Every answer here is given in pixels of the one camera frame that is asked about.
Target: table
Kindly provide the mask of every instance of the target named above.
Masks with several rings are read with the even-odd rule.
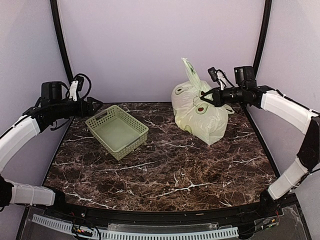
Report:
[[[91,135],[88,118],[75,117],[44,182],[68,203],[151,212],[225,208],[258,202],[276,179],[239,105],[211,146],[177,127],[170,102],[117,105],[149,127],[146,145],[117,161]]]

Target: marble tabletop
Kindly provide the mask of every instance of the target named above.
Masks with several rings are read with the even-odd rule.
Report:
[[[149,212],[225,208],[258,202],[276,179],[238,105],[211,146],[177,127],[170,102],[117,105],[149,127],[148,140],[117,161],[92,136],[88,118],[76,117],[44,182],[68,203]]]

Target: green plastic basket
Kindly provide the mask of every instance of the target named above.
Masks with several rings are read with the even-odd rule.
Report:
[[[89,118],[85,124],[118,161],[145,143],[148,138],[149,128],[117,105]]]

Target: black metal pole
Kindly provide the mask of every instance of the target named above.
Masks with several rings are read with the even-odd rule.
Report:
[[[257,73],[258,73],[262,53],[264,51],[264,46],[265,46],[267,31],[268,31],[268,25],[269,25],[269,19],[270,19],[271,4],[272,4],[272,0],[265,0],[259,42],[256,47],[256,52],[255,52],[255,57],[254,57],[254,62],[253,62],[253,69],[254,69],[255,75],[257,75]]]
[[[66,76],[68,78],[68,81],[71,84],[74,77],[72,74],[72,70],[71,70],[71,66],[70,66],[70,62],[69,62],[69,58],[68,58],[68,54],[67,54],[67,49],[66,49],[66,45],[65,45],[64,35],[62,32],[62,28],[61,28],[57,0],[50,0],[50,4],[51,4],[51,11],[52,11],[52,18],[53,18],[53,23],[54,23],[54,28],[55,28],[55,34],[56,34],[56,38],[58,40],[58,45],[59,45],[60,54],[62,57],[64,70],[65,70]]]

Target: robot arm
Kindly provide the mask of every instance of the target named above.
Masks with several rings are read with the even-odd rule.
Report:
[[[79,97],[84,78],[89,81],[89,90]],[[29,108],[18,121],[0,136],[0,174],[10,159],[32,138],[53,125],[58,119],[69,119],[73,116],[92,116],[102,106],[102,102],[87,97],[91,89],[91,81],[84,74],[77,74],[67,88],[65,99],[62,99],[63,82],[45,82],[41,86],[41,97],[34,107]],[[0,175],[0,207],[9,204],[28,204],[51,206],[55,201],[55,193],[43,186],[31,186],[4,179]]]
[[[218,76],[208,70],[211,78]],[[261,194],[265,202],[276,201],[299,184],[320,163],[320,117],[319,113],[293,101],[280,91],[269,86],[257,86],[254,70],[251,66],[236,67],[235,80],[239,87],[220,87],[206,92],[201,99],[216,107],[227,103],[254,105],[259,109],[271,112],[299,129],[304,141],[292,165],[269,188]]]

